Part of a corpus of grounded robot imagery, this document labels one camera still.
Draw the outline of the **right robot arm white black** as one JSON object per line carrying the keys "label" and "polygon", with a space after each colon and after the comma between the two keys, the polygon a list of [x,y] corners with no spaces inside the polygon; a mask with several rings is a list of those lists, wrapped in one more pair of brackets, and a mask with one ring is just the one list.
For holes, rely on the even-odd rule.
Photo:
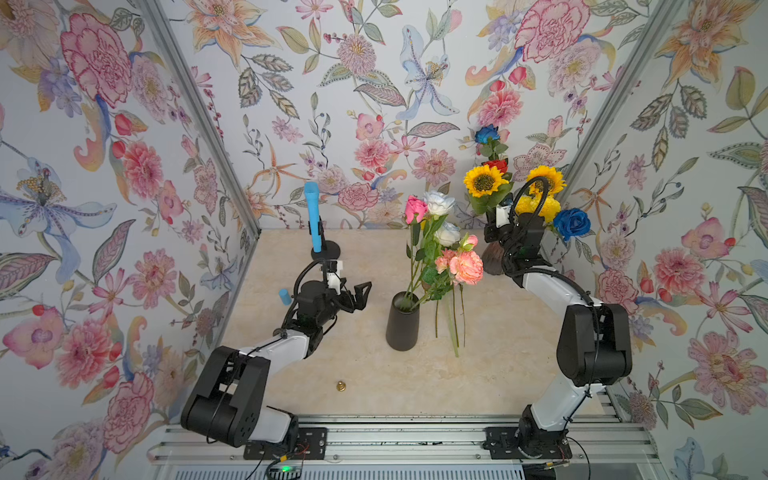
{"label": "right robot arm white black", "polygon": [[572,457],[568,428],[575,414],[632,370],[629,316],[622,305],[593,298],[543,259],[542,213],[549,182],[537,176],[523,187],[533,185],[542,193],[533,211],[516,213],[522,192],[506,195],[489,215],[484,237],[501,246],[503,274],[561,315],[555,352],[559,372],[542,396],[525,407],[516,425],[486,428],[483,447],[494,460],[562,464]]}

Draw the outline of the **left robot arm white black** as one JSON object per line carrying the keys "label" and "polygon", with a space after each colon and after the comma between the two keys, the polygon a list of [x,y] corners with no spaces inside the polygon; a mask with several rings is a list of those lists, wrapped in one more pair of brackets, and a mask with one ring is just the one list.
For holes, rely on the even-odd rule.
{"label": "left robot arm white black", "polygon": [[294,449],[298,419],[265,405],[266,388],[272,376],[317,350],[341,312],[366,308],[372,284],[364,282],[348,289],[341,271],[339,260],[311,262],[291,290],[280,291],[287,312],[271,338],[252,347],[216,348],[182,410],[181,427],[209,443]]}

